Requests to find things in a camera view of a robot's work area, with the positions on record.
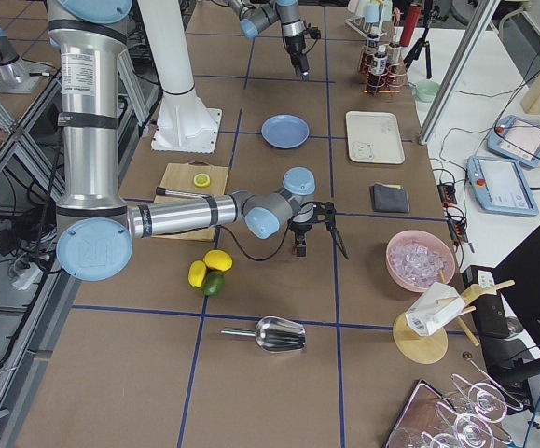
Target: pink bowl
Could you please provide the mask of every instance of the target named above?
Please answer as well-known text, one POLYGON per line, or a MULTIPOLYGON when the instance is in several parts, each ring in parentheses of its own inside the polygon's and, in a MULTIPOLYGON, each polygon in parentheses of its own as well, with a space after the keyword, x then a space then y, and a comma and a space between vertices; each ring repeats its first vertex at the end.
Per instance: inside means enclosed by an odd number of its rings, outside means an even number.
POLYGON ((408 289, 412 292, 425 292, 427 290, 426 287, 417 287, 398 275, 390 261, 390 252, 394 247, 412 243, 413 241, 416 241, 420 245, 426 246, 430 250, 438 252, 439 255, 446 261, 443 273, 445 280, 444 283, 448 283, 456 271, 456 260, 454 258, 454 254, 452 254, 450 248, 443 241, 431 233, 427 233, 426 231, 401 231, 392 237, 385 249, 385 265, 392 279, 404 289, 408 289))

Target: warning sticker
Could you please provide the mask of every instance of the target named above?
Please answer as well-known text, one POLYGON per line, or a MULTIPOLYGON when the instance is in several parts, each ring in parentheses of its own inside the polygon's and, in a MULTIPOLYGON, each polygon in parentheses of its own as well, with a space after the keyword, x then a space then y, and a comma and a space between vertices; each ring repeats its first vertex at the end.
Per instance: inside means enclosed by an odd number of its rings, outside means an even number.
POLYGON ((95 96, 95 61, 92 55, 62 55, 62 94, 95 96))

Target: blue cable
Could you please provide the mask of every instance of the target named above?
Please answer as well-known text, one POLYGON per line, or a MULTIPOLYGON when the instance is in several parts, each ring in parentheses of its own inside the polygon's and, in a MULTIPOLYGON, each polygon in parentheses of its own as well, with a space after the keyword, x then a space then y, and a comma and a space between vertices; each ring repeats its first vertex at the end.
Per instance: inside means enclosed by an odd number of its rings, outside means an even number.
POLYGON ((537 399, 537 402, 534 405, 533 409, 533 416, 531 417, 531 420, 529 421, 529 427, 527 428, 527 433, 524 436, 524 442, 522 443, 522 448, 527 448, 527 440, 529 439, 529 433, 531 432, 531 429, 533 428, 534 424, 534 418, 537 416, 537 410, 539 409, 540 404, 540 395, 537 399))

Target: white tray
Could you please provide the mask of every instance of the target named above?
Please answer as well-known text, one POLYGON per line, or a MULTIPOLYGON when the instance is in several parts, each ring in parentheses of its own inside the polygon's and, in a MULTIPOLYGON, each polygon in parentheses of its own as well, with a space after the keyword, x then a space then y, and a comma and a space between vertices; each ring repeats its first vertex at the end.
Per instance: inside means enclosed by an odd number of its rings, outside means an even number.
POLYGON ((404 161, 404 149, 396 116, 386 112, 346 113, 348 157, 361 163, 404 161))

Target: white table surface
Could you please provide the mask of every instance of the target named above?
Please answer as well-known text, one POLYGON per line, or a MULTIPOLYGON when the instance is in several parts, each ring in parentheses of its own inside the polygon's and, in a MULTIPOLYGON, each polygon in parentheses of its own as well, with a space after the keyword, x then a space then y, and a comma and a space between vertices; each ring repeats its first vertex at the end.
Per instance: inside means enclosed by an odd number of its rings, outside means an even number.
MULTIPOLYGON (((432 29, 429 32, 428 40, 431 48, 431 60, 433 77, 432 80, 441 82, 454 52, 463 37, 463 30, 432 29)), ((422 29, 415 30, 414 43, 422 34, 422 29)), ((424 51, 419 61, 415 61, 408 70, 408 80, 416 83, 425 79, 424 51)), ((480 38, 477 50, 468 61, 462 76, 455 88, 456 91, 468 91, 493 95, 503 91, 513 91, 522 83, 522 76, 505 51, 502 42, 494 31, 487 31, 480 38)), ((524 97, 528 88, 523 88, 515 100, 506 109, 503 117, 513 114, 526 118, 536 124, 540 124, 540 116, 525 114, 520 106, 520 100, 524 97)), ((442 119, 436 126, 431 140, 428 142, 429 155, 438 158, 441 145, 446 133, 451 128, 462 128, 468 131, 482 131, 490 128, 498 114, 507 104, 510 94, 498 96, 496 98, 486 98, 471 96, 455 92, 448 103, 442 119)), ((429 104, 417 102, 417 112, 419 120, 423 123, 429 104)), ((489 155, 490 153, 483 137, 487 133, 471 134, 462 131, 452 131, 446 139, 443 155, 446 159, 454 161, 461 166, 466 166, 469 156, 489 155)), ((456 180, 464 177, 463 171, 443 161, 443 167, 451 171, 456 180)), ((441 167, 438 161, 432 161, 434 168, 441 167)), ((540 163, 537 168, 524 170, 527 181, 531 187, 540 187, 540 163)), ((436 179, 439 179, 440 172, 435 172, 436 179)), ((443 174, 444 181, 449 181, 450 177, 443 174)), ((471 264, 484 266, 496 266, 504 257, 510 253, 532 230, 540 224, 540 191, 535 191, 533 196, 539 207, 539 215, 536 217, 510 217, 484 213, 478 205, 471 187, 464 184, 456 184, 456 197, 459 206, 465 211, 468 220, 467 234, 475 250, 473 253, 468 245, 464 245, 464 260, 461 270, 471 264)), ((461 251, 457 253, 459 263, 461 251)), ((533 346, 534 342, 530 336, 521 334, 520 338, 527 347, 533 346)), ((535 357, 540 357, 540 351, 532 351, 535 357)), ((514 437, 517 446, 522 445, 527 422, 531 413, 520 413, 507 417, 504 427, 514 437)), ((528 447, 540 447, 540 430, 533 429, 529 437, 528 447)))

